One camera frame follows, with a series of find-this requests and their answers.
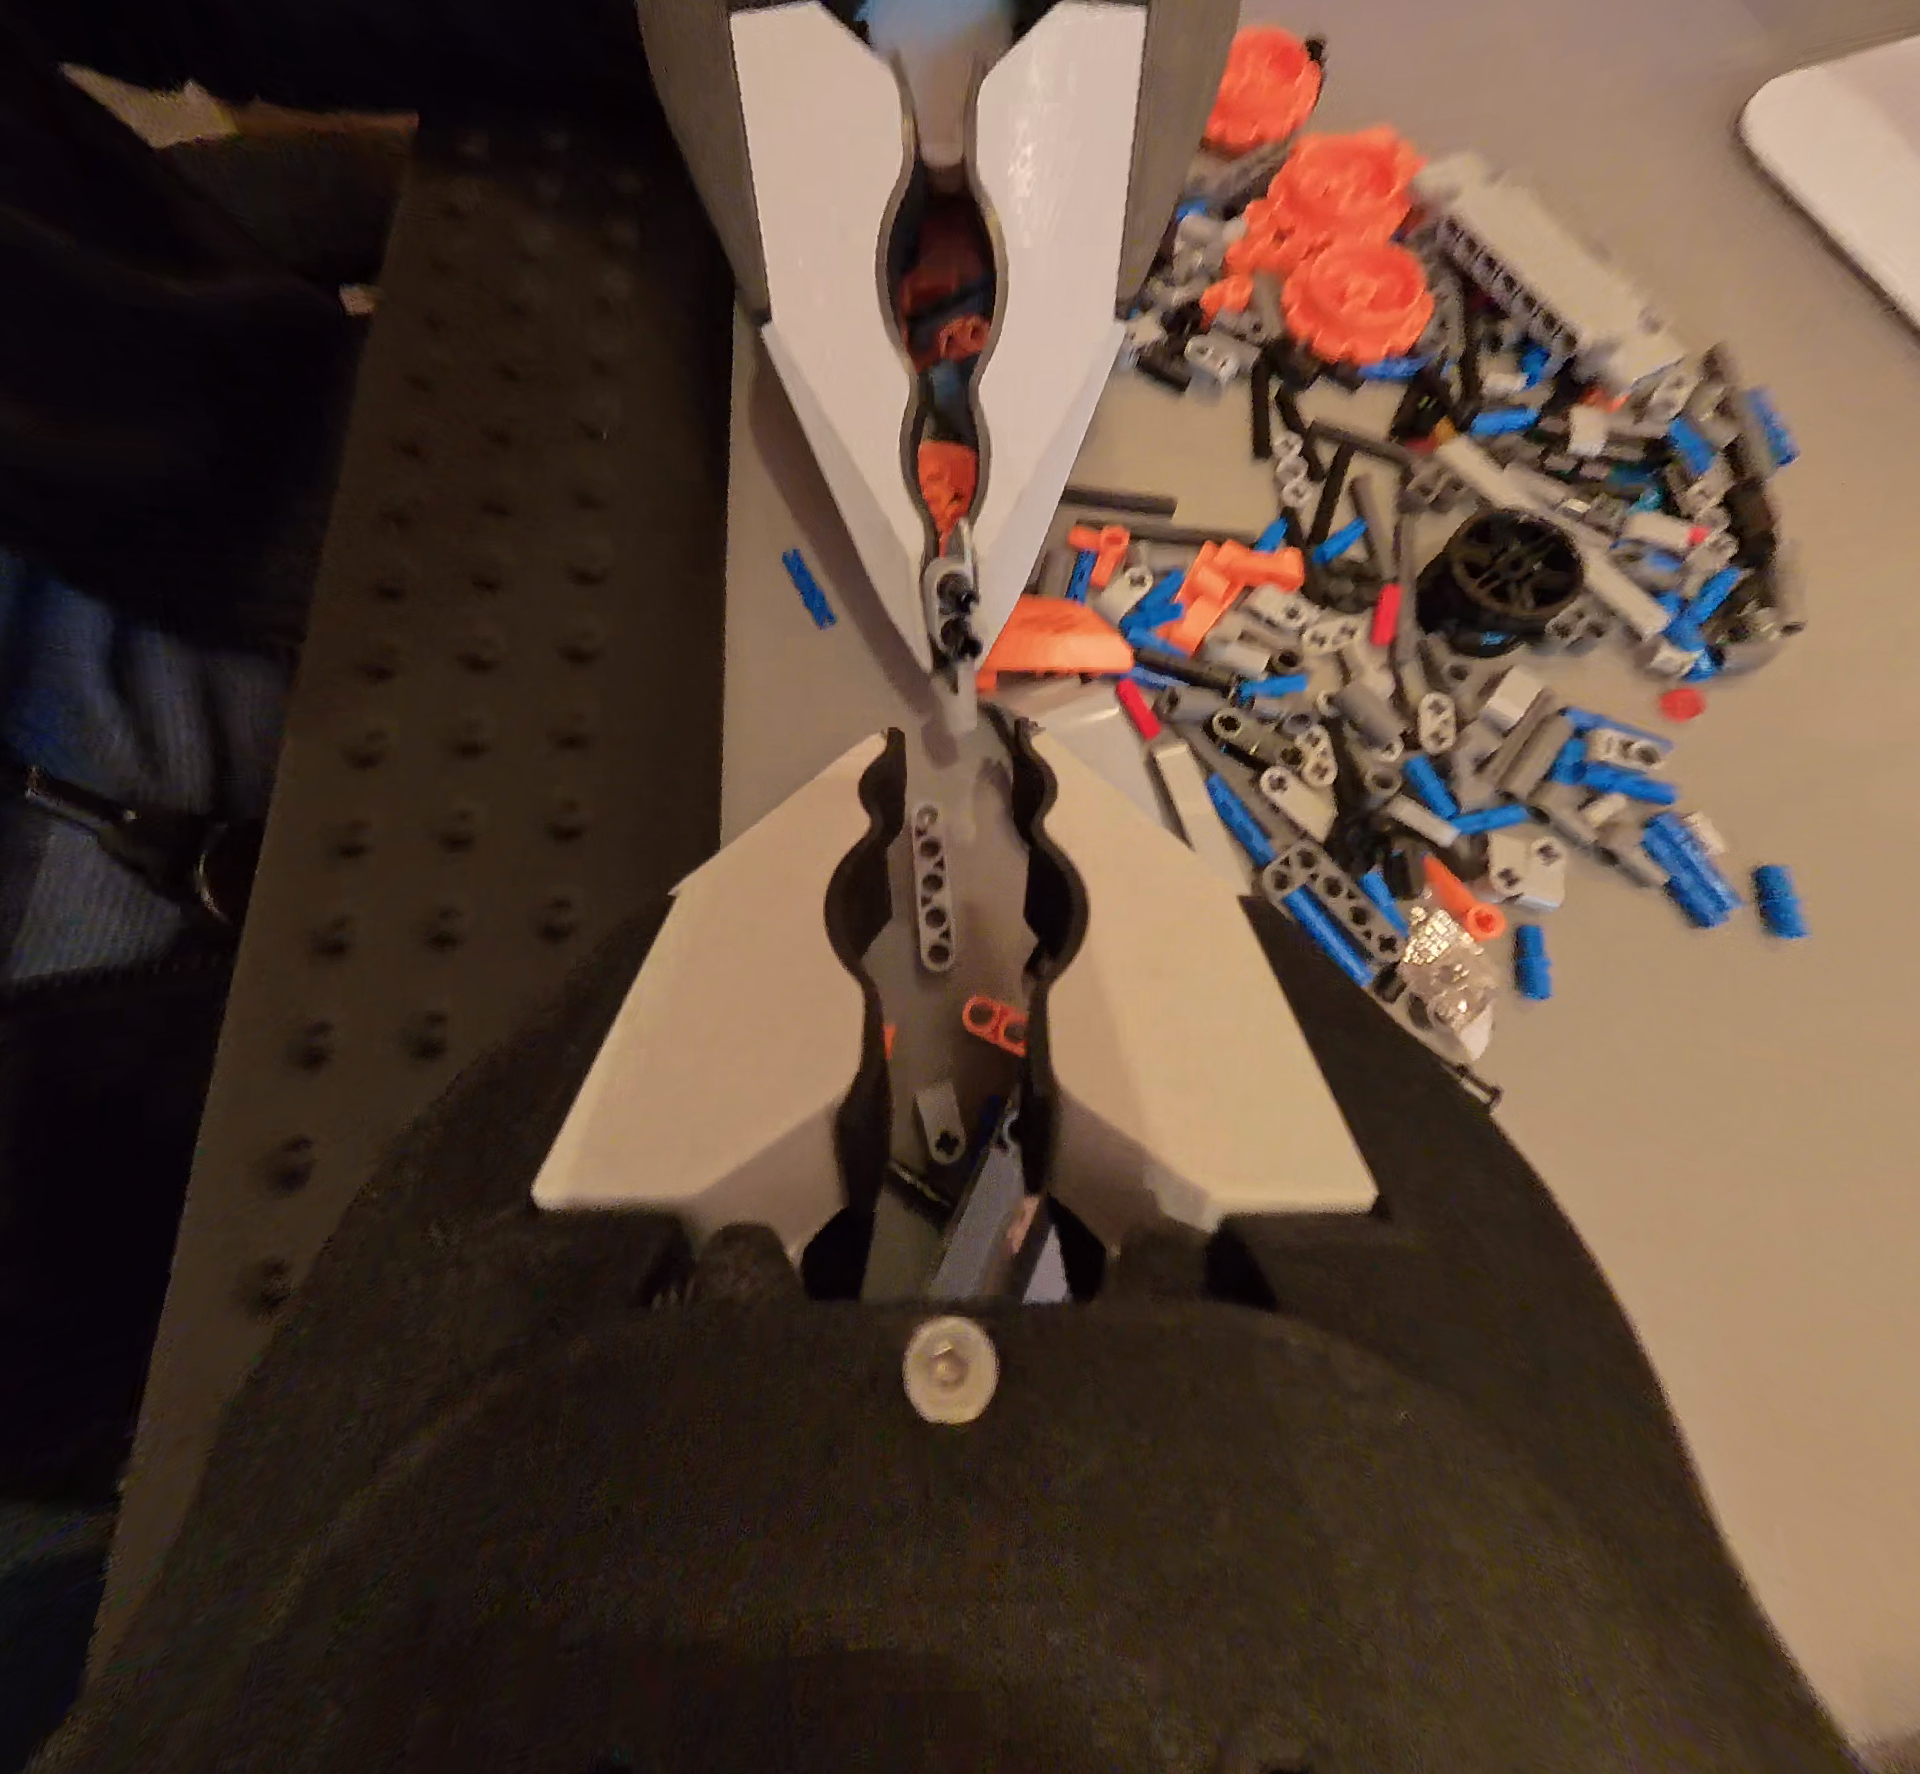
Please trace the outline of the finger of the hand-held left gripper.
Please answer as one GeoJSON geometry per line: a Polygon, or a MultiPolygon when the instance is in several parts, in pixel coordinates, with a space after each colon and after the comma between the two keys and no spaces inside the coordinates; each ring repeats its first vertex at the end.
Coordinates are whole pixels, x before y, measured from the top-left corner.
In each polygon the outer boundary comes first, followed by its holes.
{"type": "Polygon", "coordinates": [[[897,62],[827,6],[732,13],[771,357],[856,555],[925,673],[930,516],[906,439],[917,376],[883,258],[917,164],[897,62]]]}
{"type": "Polygon", "coordinates": [[[974,107],[997,307],[974,370],[976,632],[1002,632],[1041,553],[1119,346],[1146,9],[1053,6],[974,107]]]}

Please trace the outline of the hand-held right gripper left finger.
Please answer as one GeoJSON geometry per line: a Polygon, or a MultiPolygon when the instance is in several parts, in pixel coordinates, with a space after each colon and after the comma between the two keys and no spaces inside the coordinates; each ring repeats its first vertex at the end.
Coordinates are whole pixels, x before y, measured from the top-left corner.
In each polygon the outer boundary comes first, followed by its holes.
{"type": "Polygon", "coordinates": [[[684,876],[536,1172],[545,1211],[657,1211],[789,1257],[871,1223],[893,1151],[883,1001],[904,733],[874,730],[684,876]]]}

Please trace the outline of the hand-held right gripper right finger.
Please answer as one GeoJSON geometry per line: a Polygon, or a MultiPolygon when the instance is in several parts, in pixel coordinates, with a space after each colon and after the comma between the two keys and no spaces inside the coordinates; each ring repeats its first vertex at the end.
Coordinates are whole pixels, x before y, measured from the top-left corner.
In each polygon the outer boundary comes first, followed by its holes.
{"type": "Polygon", "coordinates": [[[1378,1241],[1378,1180],[1243,889],[1033,717],[1004,717],[1025,848],[1027,1191],[1076,1298],[1171,1257],[1248,1286],[1266,1250],[1378,1241]]]}

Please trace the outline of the grey beam piece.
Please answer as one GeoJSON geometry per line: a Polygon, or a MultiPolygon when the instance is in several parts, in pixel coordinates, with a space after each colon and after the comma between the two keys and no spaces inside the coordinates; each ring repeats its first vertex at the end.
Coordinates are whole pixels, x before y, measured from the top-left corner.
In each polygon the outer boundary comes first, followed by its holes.
{"type": "Polygon", "coordinates": [[[971,853],[961,807],[910,785],[894,858],[906,969],[948,1000],[961,997],[974,969],[971,853]]]}

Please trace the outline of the pile of plastic building pieces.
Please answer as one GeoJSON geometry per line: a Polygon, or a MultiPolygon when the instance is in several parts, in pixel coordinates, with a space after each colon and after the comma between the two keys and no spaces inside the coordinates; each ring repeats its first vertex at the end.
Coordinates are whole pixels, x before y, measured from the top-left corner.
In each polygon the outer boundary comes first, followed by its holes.
{"type": "MultiPolygon", "coordinates": [[[[974,370],[997,307],[997,242],[974,187],[974,107],[1017,39],[994,9],[953,32],[902,22],[917,164],[883,258],[917,376],[906,461],[930,562],[971,555],[982,439],[974,370]]],[[[1519,654],[1620,640],[1667,683],[1759,664],[1801,631],[1774,480],[1795,461],[1725,346],[1690,352],[1672,418],[1603,399],[1427,238],[1434,314],[1377,366],[1320,362],[1279,288],[1212,324],[1237,206],[1279,150],[1204,146],[1021,592],[1090,605],[1133,645],[1106,683],[1191,831],[1381,1000],[1474,1043],[1476,949],[1505,910],[1548,913],[1569,847],[1650,881],[1696,923],[1742,907],[1700,814],[1676,809],[1667,736],[1556,696],[1519,654]],[[1582,595],[1539,642],[1463,654],[1417,615],[1424,563],[1483,509],[1554,522],[1582,595]]]]}

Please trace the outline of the black connector pin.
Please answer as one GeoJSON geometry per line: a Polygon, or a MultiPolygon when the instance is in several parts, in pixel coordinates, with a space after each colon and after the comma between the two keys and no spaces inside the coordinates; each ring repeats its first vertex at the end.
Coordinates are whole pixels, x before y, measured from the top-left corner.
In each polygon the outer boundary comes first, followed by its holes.
{"type": "Polygon", "coordinates": [[[976,566],[971,555],[935,555],[922,579],[932,673],[956,694],[974,690],[984,645],[976,632],[976,566]]]}

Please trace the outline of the orange panel piece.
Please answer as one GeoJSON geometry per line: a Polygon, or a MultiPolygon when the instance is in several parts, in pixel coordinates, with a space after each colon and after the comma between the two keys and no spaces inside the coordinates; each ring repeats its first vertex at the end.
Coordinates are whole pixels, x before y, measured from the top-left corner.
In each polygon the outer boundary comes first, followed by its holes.
{"type": "Polygon", "coordinates": [[[1018,677],[1122,677],[1133,645],[1084,601],[1021,592],[976,664],[976,690],[1018,677]]]}

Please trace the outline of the black spoked wheel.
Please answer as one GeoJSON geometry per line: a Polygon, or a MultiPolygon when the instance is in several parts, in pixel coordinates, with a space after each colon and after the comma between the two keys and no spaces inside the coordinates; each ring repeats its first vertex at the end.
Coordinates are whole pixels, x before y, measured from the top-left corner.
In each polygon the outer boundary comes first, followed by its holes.
{"type": "Polygon", "coordinates": [[[1519,509],[1483,509],[1438,545],[1420,576],[1417,615],[1463,654],[1539,642],[1587,588],[1577,542],[1519,509]]]}

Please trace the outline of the white book stand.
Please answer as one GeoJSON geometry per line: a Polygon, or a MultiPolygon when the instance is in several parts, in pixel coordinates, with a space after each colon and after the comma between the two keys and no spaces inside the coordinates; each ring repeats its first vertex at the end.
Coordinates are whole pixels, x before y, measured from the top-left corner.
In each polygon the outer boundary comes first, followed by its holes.
{"type": "Polygon", "coordinates": [[[1757,167],[1918,324],[1918,38],[1765,81],[1742,107],[1757,167]]]}

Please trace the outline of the long grey frame piece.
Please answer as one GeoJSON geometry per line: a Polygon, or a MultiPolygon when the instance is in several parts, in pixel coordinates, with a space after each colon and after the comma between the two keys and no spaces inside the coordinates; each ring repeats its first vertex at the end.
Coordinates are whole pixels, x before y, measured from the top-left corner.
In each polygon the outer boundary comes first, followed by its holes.
{"type": "Polygon", "coordinates": [[[1548,357],[1641,418],[1672,418],[1698,382],[1690,349],[1608,257],[1523,177],[1459,151],[1407,183],[1427,238],[1548,357]]]}

